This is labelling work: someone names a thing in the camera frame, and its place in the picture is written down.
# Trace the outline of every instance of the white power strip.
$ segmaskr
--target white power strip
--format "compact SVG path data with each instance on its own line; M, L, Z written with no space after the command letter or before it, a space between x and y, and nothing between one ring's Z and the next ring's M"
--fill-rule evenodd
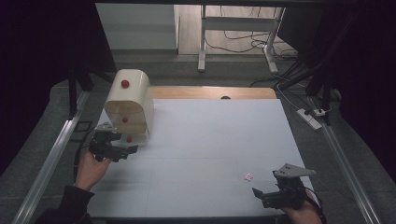
M297 110L297 114L300 115L300 117L305 120L305 122L307 122L311 128L314 130L319 130L321 125L311 115L306 115L304 112L304 109Z

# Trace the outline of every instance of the wooden floor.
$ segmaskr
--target wooden floor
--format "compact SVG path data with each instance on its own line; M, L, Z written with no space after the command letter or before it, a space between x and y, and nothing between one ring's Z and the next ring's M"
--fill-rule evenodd
M245 17L245 18L273 18L275 8L273 7L222 7L208 6L206 7L206 16L227 16L227 17ZM179 43L178 54L198 54L200 48L201 38L201 6L179 6ZM254 39L266 41L268 33L254 32ZM209 45L213 47L220 47L233 51L243 51L252 49L252 44L257 45L259 42L254 41L251 37L251 32L236 32L236 31L206 31L205 37ZM241 39L230 39L241 36L247 36ZM283 43L279 38L276 38L274 48L277 53L283 49L291 49L289 45ZM207 54L260 54L262 53L262 44L257 48L247 52L230 52L224 49L214 49L206 44ZM288 55L295 54L295 51L284 51Z

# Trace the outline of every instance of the red knob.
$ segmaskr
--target red knob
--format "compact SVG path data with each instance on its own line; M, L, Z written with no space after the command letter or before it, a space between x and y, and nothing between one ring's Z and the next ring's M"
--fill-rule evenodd
M125 89L125 88L128 88L129 87L129 81L128 80L123 80L122 82L121 82L121 86Z

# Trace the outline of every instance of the human hand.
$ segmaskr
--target human hand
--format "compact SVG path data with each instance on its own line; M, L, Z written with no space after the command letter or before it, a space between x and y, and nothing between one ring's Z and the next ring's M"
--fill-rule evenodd
M112 161L113 160L109 158L104 161L97 161L93 154L87 150L79 160L75 187L90 191L90 189L105 175Z
M311 199L314 199L309 190L306 191L306 194ZM302 207L298 210L294 210L289 207L283 207L280 209L288 215L293 224L321 224L317 210L307 201L305 201Z

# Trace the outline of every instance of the white tabletop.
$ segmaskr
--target white tabletop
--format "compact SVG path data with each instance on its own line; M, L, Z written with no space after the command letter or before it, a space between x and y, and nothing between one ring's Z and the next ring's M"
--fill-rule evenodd
M278 191L272 171L285 163L304 167L279 100L154 100L154 107L148 142L113 162L92 189L92 217L282 213L265 209L252 192Z

